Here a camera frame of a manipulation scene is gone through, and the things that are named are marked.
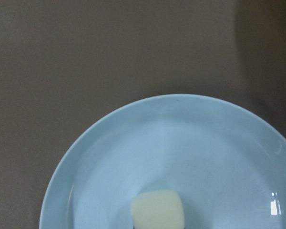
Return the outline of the white steamed bun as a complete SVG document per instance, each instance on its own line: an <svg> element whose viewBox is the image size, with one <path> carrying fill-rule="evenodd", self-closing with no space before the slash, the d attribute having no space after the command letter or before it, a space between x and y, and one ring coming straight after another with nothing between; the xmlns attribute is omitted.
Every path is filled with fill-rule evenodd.
<svg viewBox="0 0 286 229"><path fill-rule="evenodd" d="M134 229L184 229L184 208L173 190L156 190L137 195L131 201Z"/></svg>

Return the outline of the light blue plate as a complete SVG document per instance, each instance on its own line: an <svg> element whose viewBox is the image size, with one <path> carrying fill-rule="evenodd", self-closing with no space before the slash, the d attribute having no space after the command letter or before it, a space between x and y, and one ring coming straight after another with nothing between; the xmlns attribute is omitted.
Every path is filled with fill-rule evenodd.
<svg viewBox="0 0 286 229"><path fill-rule="evenodd" d="M123 106L69 148L41 229L132 229L131 200L172 189L187 229L286 229L286 139L248 110L171 94Z"/></svg>

